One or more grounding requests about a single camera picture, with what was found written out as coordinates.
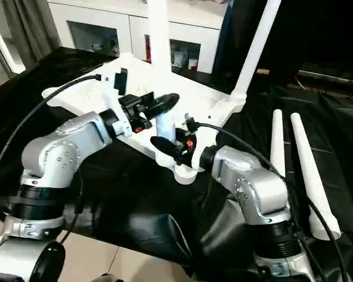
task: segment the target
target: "black tablecloth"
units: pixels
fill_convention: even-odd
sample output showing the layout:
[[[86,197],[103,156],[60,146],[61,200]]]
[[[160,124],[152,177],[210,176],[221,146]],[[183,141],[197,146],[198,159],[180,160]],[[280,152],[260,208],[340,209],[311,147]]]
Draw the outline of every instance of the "black tablecloth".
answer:
[[[110,58],[106,56],[60,48],[2,85],[0,150],[18,122],[42,100],[42,90],[62,85],[107,60]],[[227,85],[214,83],[215,78],[209,75],[181,74],[228,91]],[[267,93],[253,92],[243,111],[233,115],[225,128],[269,156],[272,111],[282,109],[287,179],[303,189],[289,121],[292,112],[301,114],[332,212],[344,232],[338,243],[353,279],[353,96],[281,87]],[[6,198],[19,187],[24,146],[70,117],[66,110],[46,106],[19,132],[0,169],[0,216],[6,210]],[[218,135],[217,142],[219,146],[241,149],[225,136]],[[174,261],[208,281],[256,281],[248,271],[254,268],[252,238],[239,205],[211,181],[208,173],[199,174],[192,185],[180,185],[168,169],[114,140],[83,163],[82,175],[85,205],[76,233]],[[76,177],[68,189],[67,222],[72,220],[78,193]],[[309,211],[302,200],[300,212],[309,236]],[[329,280],[339,281],[337,258],[330,243],[311,239],[311,247]]]

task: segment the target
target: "black cable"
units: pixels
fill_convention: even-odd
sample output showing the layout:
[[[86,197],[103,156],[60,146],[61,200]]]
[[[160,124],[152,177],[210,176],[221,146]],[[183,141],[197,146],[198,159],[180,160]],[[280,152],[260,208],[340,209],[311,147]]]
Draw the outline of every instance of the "black cable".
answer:
[[[262,155],[262,153],[260,153],[259,151],[257,151],[256,149],[254,149],[250,144],[248,144],[247,142],[243,141],[241,138],[239,138],[237,135],[221,128],[221,127],[218,127],[218,126],[214,126],[214,125],[210,125],[208,123],[199,123],[199,122],[196,122],[197,124],[197,127],[208,127],[208,128],[212,128],[212,129],[215,129],[219,132],[222,132],[230,137],[232,137],[233,139],[235,139],[238,143],[240,143],[241,145],[243,145],[244,148],[246,148],[246,150],[250,151],[255,157],[257,157],[260,161],[264,162],[265,164],[267,164],[267,166],[269,167],[269,169],[275,173],[280,179],[282,179],[283,182],[285,182],[286,184],[286,181],[285,181],[285,177],[283,177],[278,171],[277,169],[275,168],[275,166],[265,157]],[[329,237],[329,240],[331,241],[331,243],[334,245],[334,249],[335,249],[335,252],[337,253],[337,257],[338,257],[338,260],[339,260],[339,267],[340,267],[340,271],[341,271],[341,277],[342,277],[342,281],[343,282],[348,282],[348,275],[347,275],[347,268],[345,266],[345,263],[344,263],[344,259],[342,258],[342,255],[341,255],[341,252],[340,252],[340,249],[337,245],[337,242],[335,240],[335,237],[332,233],[332,231],[329,229],[325,219],[323,218],[322,214],[320,213],[320,211],[318,210],[318,208],[316,207],[316,205],[314,205],[314,203],[312,202],[312,200],[307,196],[307,195],[303,195],[304,197],[306,197],[307,199],[307,202],[308,202],[308,205],[311,207],[311,209],[317,214],[320,222],[322,223],[325,231],[327,232],[327,235]],[[291,205],[291,209],[294,208],[294,202],[292,203],[292,201],[290,202],[290,205]],[[310,254],[310,256],[313,257],[312,259],[312,262],[314,264],[317,265],[317,261],[314,257],[314,255],[312,254],[311,250],[309,249],[308,247],[308,250],[307,250],[307,254]],[[322,269],[320,267],[317,267],[318,271],[319,271],[319,274],[322,275],[324,278],[324,274],[322,272]]]
[[[310,247],[308,246],[306,239],[301,236],[299,238],[301,241],[302,246],[304,247],[308,258],[311,260],[311,262],[314,264],[315,268],[317,269],[319,276],[322,278],[322,282],[328,282],[326,276],[324,275],[323,269],[320,267],[318,260],[315,258],[314,254],[312,253]]]
[[[100,80],[101,76],[100,75],[88,75],[88,76],[84,76],[82,78],[78,78],[75,79],[71,82],[68,82],[67,84],[64,84],[63,86],[61,86],[58,90],[54,91],[53,93],[51,93],[47,98],[45,98],[44,100],[42,100],[39,104],[37,104],[25,117],[24,119],[19,123],[19,125],[15,128],[15,130],[12,132],[12,134],[10,135],[8,141],[6,141],[6,144],[4,146],[4,148],[1,150],[0,152],[0,162],[6,152],[6,150],[8,150],[9,145],[11,144],[13,138],[15,137],[15,135],[17,134],[17,132],[21,129],[21,127],[23,127],[23,125],[34,115],[34,113],[36,113],[43,105],[45,105],[48,101],[50,101],[53,97],[55,97],[57,94],[59,94],[60,92],[62,92],[63,90],[71,87],[72,85],[75,85],[79,82],[85,81],[85,80],[90,80],[90,79],[97,79]]]
[[[72,219],[71,224],[69,225],[69,229],[67,230],[66,234],[64,237],[60,240],[60,243],[63,245],[65,240],[69,237],[69,235],[72,233],[73,229],[75,228],[76,222],[78,220],[78,216],[80,213],[82,213],[84,205],[82,204],[82,196],[84,194],[84,178],[82,177],[82,172],[81,169],[78,170],[79,178],[80,178],[80,195],[78,197],[78,201],[75,206],[75,215]]]

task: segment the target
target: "white pole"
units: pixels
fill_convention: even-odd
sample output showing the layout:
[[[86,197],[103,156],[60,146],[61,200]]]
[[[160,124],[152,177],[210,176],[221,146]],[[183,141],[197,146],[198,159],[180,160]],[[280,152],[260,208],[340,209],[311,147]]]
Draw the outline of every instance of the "white pole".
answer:
[[[301,117],[298,113],[293,113],[291,115],[291,120],[307,196],[323,215],[323,218],[327,222],[327,225],[332,231],[335,239],[338,239],[341,236],[339,224],[336,217],[332,214],[331,208],[329,207],[328,199],[319,175],[317,164],[315,163],[314,156],[308,143]],[[311,214],[309,217],[309,222],[312,235],[317,239],[328,241],[329,237],[322,223],[311,209],[310,211]]]
[[[264,8],[258,29],[252,40],[242,71],[239,74],[237,84],[230,95],[230,101],[237,104],[235,108],[236,113],[240,112],[244,104],[246,104],[248,86],[258,66],[261,53],[264,49],[269,32],[271,31],[280,4],[281,0],[268,0]]]
[[[169,94],[171,58],[169,21],[166,0],[148,0],[149,39],[151,47],[152,66],[155,69],[153,82],[155,97]],[[175,142],[175,122],[172,111],[156,118],[157,136],[162,136]],[[156,162],[160,166],[173,166],[175,161],[156,150]]]
[[[282,123],[282,111],[273,111],[271,163],[277,171],[285,177],[285,153],[284,153],[284,128]]]
[[[16,66],[16,63],[14,62],[11,53],[9,53],[8,48],[6,47],[6,44],[4,40],[2,39],[2,36],[0,34],[0,52],[2,56],[4,57],[6,63],[8,64],[9,68],[13,73],[20,73],[21,70],[19,70]]]

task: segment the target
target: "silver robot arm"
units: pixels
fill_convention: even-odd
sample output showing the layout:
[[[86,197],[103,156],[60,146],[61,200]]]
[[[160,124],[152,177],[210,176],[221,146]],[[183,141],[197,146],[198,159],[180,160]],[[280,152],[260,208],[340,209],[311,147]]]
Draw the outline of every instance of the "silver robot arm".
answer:
[[[172,109],[178,99],[174,93],[157,99],[153,93],[128,94],[118,99],[122,115],[112,109],[87,113],[28,143],[22,154],[21,186],[10,199],[11,212],[0,236],[0,281],[58,280],[65,250],[55,239],[64,226],[64,193],[74,173],[88,156],[124,134],[123,126],[134,132],[148,129],[149,120]]]
[[[285,183],[253,155],[228,146],[215,153],[212,177],[236,195],[255,237],[260,272],[280,278],[305,276],[314,282],[306,252],[291,230]]]

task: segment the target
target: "curtain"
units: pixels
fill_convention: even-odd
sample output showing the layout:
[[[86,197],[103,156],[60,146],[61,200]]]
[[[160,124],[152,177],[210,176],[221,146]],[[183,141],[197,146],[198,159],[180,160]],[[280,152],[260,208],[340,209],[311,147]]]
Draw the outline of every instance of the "curtain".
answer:
[[[57,46],[50,38],[36,0],[2,0],[6,21],[26,68]]]

